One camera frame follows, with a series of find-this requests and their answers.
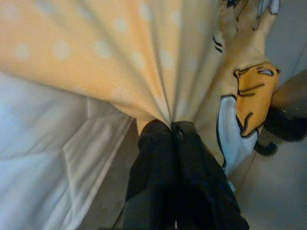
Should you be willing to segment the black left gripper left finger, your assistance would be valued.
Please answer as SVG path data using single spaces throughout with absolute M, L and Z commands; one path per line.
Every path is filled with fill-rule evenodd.
M 123 211 L 125 230 L 168 230 L 175 226 L 177 160 L 171 129 L 159 120 L 145 125 L 138 141 Z

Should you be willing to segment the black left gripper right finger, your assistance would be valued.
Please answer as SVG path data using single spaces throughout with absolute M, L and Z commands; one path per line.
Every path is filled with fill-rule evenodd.
M 174 122 L 182 184 L 177 224 L 181 230 L 248 230 L 226 175 L 193 123 Z

